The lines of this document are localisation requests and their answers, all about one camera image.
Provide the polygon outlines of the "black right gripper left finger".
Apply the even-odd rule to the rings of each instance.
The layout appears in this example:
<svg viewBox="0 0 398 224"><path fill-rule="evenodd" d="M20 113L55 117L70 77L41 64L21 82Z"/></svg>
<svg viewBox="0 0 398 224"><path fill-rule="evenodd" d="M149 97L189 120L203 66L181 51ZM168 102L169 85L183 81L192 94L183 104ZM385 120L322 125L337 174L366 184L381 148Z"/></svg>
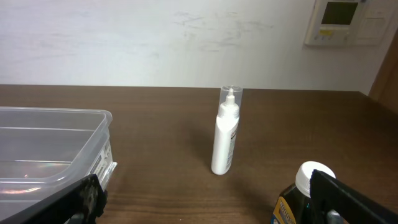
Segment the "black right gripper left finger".
<svg viewBox="0 0 398 224"><path fill-rule="evenodd" d="M104 213L108 191L90 174L38 203L1 221L1 224L96 224Z"/></svg>

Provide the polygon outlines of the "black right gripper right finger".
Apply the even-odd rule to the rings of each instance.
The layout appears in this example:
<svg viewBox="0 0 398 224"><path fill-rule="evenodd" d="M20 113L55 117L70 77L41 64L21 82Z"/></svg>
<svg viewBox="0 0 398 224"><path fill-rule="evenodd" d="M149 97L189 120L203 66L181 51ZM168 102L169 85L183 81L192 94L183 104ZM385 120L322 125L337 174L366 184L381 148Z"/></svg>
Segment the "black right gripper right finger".
<svg viewBox="0 0 398 224"><path fill-rule="evenodd" d="M348 223L397 223L396 213L316 169L310 179L310 198L313 223L332 223L332 210Z"/></svg>

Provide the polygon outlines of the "dark syrup bottle white cap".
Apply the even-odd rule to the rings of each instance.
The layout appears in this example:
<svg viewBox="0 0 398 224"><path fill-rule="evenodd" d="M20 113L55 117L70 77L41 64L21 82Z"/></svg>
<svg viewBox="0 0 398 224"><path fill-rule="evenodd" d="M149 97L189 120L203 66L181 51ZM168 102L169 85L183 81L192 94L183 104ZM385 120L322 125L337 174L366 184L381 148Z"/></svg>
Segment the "dark syrup bottle white cap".
<svg viewBox="0 0 398 224"><path fill-rule="evenodd" d="M310 178L314 170L336 177L326 165L304 162L298 169L295 182L279 194L271 216L271 224L308 224L312 223L312 203L310 200Z"/></svg>

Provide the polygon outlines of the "clear plastic container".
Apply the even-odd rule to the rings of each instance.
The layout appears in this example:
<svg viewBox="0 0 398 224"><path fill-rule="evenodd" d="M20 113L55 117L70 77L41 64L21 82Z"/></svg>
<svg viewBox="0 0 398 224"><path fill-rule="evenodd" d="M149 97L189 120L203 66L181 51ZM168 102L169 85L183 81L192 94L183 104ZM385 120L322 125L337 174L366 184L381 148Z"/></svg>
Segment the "clear plastic container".
<svg viewBox="0 0 398 224"><path fill-rule="evenodd" d="M105 189L113 160L106 110L1 108L1 218L87 175Z"/></svg>

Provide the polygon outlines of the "white squeeze bottle clear cap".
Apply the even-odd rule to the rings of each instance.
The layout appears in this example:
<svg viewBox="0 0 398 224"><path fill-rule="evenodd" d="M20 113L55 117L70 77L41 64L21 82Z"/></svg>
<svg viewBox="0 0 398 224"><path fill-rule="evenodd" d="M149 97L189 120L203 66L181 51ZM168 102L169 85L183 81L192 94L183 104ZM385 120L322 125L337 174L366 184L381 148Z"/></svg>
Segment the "white squeeze bottle clear cap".
<svg viewBox="0 0 398 224"><path fill-rule="evenodd" d="M242 96L243 89L239 86L221 88L211 159L211 170L216 175L224 175L231 167Z"/></svg>

